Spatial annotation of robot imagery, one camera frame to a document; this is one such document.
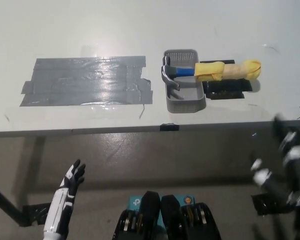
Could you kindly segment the black and white right hand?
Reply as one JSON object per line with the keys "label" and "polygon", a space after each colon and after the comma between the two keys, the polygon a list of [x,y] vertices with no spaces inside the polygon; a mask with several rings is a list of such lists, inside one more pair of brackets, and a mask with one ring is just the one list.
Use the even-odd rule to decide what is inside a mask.
{"label": "black and white right hand", "polygon": [[253,157],[250,171],[253,182],[265,193],[252,197],[263,214],[281,214],[300,210],[300,131],[287,125],[278,115],[272,129],[282,156],[287,188],[284,188],[260,157]]}

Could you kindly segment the white and black left hand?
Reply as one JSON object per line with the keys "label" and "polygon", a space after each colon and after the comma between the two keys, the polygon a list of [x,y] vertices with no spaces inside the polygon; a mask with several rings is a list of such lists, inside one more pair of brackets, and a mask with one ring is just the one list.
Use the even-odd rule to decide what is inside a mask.
{"label": "white and black left hand", "polygon": [[65,240],[79,185],[85,180],[86,165],[78,159],[64,175],[55,191],[43,228],[45,240]]}

